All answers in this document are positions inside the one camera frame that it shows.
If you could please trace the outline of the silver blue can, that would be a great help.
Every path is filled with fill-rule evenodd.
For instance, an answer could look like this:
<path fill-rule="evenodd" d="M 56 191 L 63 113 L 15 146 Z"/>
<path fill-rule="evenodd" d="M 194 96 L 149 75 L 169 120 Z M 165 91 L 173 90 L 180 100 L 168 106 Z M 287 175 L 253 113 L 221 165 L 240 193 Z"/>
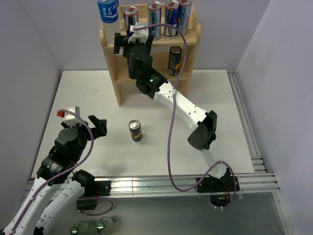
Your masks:
<path fill-rule="evenodd" d="M 148 24 L 161 23 L 161 3 L 158 1 L 151 1 L 147 4 L 148 7 Z M 154 40 L 161 38 L 161 26 L 154 26 L 149 28 L 149 34 L 153 35 Z"/>
<path fill-rule="evenodd" d="M 164 23 L 177 27 L 179 3 L 176 0 L 169 0 L 165 3 Z M 176 30 L 173 27 L 164 27 L 164 36 L 172 39 L 176 36 Z"/>
<path fill-rule="evenodd" d="M 127 36 L 132 36 L 130 31 L 131 25 L 135 25 L 138 22 L 138 9 L 134 6 L 127 6 L 123 10 L 125 30 Z"/>
<path fill-rule="evenodd" d="M 192 7 L 191 0 L 179 0 L 178 29 L 184 35 L 186 35 L 188 32 L 191 7 Z"/>

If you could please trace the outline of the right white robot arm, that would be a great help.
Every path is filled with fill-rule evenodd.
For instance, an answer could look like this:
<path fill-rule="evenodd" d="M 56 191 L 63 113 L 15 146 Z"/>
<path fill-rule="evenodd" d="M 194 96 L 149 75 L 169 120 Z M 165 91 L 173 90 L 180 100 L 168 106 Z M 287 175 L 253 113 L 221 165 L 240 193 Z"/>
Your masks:
<path fill-rule="evenodd" d="M 196 185 L 206 187 L 208 192 L 220 192 L 233 185 L 236 190 L 236 177 L 231 167 L 222 160 L 216 148 L 217 114 L 207 112 L 193 104 L 159 72 L 152 67 L 150 55 L 153 36 L 114 35 L 114 53 L 123 48 L 127 59 L 129 77 L 136 81 L 137 88 L 151 99 L 171 109 L 173 116 L 182 118 L 192 130 L 188 143 L 200 151 L 210 166 L 204 176 L 197 179 Z"/>

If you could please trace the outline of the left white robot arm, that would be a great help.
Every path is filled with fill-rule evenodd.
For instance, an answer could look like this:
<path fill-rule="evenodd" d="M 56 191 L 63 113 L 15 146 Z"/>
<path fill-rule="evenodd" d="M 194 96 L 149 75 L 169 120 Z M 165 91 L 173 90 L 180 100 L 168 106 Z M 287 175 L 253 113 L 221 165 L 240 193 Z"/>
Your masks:
<path fill-rule="evenodd" d="M 81 155 L 87 143 L 107 134 L 107 120 L 94 115 L 90 128 L 79 115 L 62 110 L 63 130 L 59 132 L 48 156 L 43 159 L 33 187 L 14 219 L 1 231 L 3 235 L 45 235 L 49 225 L 71 202 L 95 193 L 95 177 L 76 171 L 63 192 L 52 196 L 65 183 L 68 175 L 83 163 Z"/>

